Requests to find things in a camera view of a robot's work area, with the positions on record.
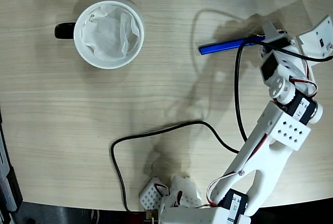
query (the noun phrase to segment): black cable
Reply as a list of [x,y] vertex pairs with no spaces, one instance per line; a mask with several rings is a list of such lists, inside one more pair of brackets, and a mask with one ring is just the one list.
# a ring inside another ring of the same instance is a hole
[[149,133],[143,133],[143,134],[137,134],[137,135],[131,135],[131,136],[127,136],[127,137],[123,137],[121,139],[118,139],[116,140],[112,145],[111,145],[111,148],[110,148],[110,151],[111,151],[111,158],[112,158],[112,161],[113,161],[113,164],[114,164],[114,167],[116,168],[116,171],[117,171],[117,175],[118,175],[118,178],[119,178],[119,182],[120,182],[120,187],[121,187],[121,191],[122,191],[122,197],[123,197],[123,203],[124,203],[124,207],[125,207],[125,210],[130,213],[130,214],[137,214],[136,212],[133,212],[131,210],[129,210],[128,206],[127,206],[127,198],[126,198],[126,189],[125,189],[125,184],[124,184],[124,180],[121,176],[121,172],[120,172],[120,169],[118,167],[118,164],[117,164],[117,161],[116,161],[116,157],[114,155],[114,147],[120,143],[120,142],[123,142],[123,141],[126,141],[126,140],[132,140],[132,139],[138,139],[138,138],[144,138],[144,137],[149,137],[149,136],[153,136],[153,135],[158,135],[158,134],[164,134],[164,133],[167,133],[167,132],[170,132],[170,131],[173,131],[173,130],[176,130],[176,129],[180,129],[180,128],[183,128],[183,127],[187,127],[187,126],[191,126],[191,125],[198,125],[198,124],[201,124],[201,125],[205,125],[206,127],[208,127],[212,133],[215,135],[216,139],[222,144],[223,147],[225,147],[227,150],[235,153],[235,154],[238,154],[238,151],[233,149],[232,147],[228,146],[218,135],[218,133],[215,131],[215,129],[209,125],[207,122],[205,121],[189,121],[189,122],[185,122],[185,123],[181,123],[179,125],[176,125],[176,126],[173,126],[173,127],[170,127],[170,128],[166,128],[166,129],[162,129],[162,130],[158,130],[158,131],[154,131],[154,132],[149,132]]
[[238,123],[238,128],[239,128],[240,134],[243,137],[245,142],[248,138],[246,136],[246,133],[245,133],[245,130],[244,130],[244,127],[243,127],[243,123],[242,123],[242,119],[241,119],[241,114],[240,114],[240,106],[239,106],[239,67],[240,67],[241,53],[242,53],[243,48],[245,47],[245,45],[248,44],[248,43],[254,43],[254,44],[257,44],[257,45],[261,45],[261,46],[264,46],[264,47],[267,47],[267,48],[270,48],[270,49],[274,49],[274,50],[282,52],[284,54],[294,56],[294,57],[297,57],[297,58],[301,58],[301,59],[304,59],[304,60],[307,60],[307,61],[315,61],[315,62],[318,62],[318,63],[323,63],[325,61],[330,61],[330,60],[333,59],[333,56],[329,56],[329,57],[326,57],[326,58],[323,58],[323,59],[307,57],[307,56],[303,56],[303,55],[288,51],[288,50],[283,49],[283,48],[276,47],[276,46],[274,46],[272,44],[269,44],[269,43],[264,43],[264,42],[256,41],[256,40],[252,40],[252,39],[244,41],[239,46],[238,51],[237,51],[237,55],[236,55],[235,77],[234,77],[234,94],[235,94],[235,111],[236,111],[236,119],[237,119],[237,123]]

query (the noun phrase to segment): black mug handle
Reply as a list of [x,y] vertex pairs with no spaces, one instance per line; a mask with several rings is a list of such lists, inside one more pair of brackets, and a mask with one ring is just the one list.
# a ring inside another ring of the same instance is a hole
[[73,39],[75,22],[64,22],[58,24],[54,29],[54,36],[57,39]]

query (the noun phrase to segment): label sticker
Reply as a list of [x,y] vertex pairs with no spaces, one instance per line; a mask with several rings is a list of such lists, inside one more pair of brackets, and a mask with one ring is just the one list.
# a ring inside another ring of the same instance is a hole
[[241,197],[237,194],[233,195],[233,200],[231,202],[229,216],[227,219],[227,224],[233,224],[235,222],[235,218],[238,212],[239,204],[240,204]]
[[297,121],[299,121],[303,117],[309,105],[310,105],[309,101],[305,98],[302,98],[300,104],[298,105],[295,113],[293,113],[292,117],[295,118]]

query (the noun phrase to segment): perforated plate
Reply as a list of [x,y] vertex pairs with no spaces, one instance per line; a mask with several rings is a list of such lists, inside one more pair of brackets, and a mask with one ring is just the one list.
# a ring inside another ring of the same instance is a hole
[[153,177],[140,194],[140,203],[145,210],[158,210],[161,206],[161,195],[157,192],[155,184],[163,184],[158,177]]

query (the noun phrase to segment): dark floor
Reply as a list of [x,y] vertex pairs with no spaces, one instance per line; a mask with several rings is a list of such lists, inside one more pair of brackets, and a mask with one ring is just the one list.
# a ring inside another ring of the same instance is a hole
[[[251,217],[252,224],[327,223],[333,198],[288,206],[261,208]],[[91,210],[23,203],[15,214],[17,224],[96,224]],[[145,213],[129,215],[124,211],[99,211],[98,224],[144,224]]]

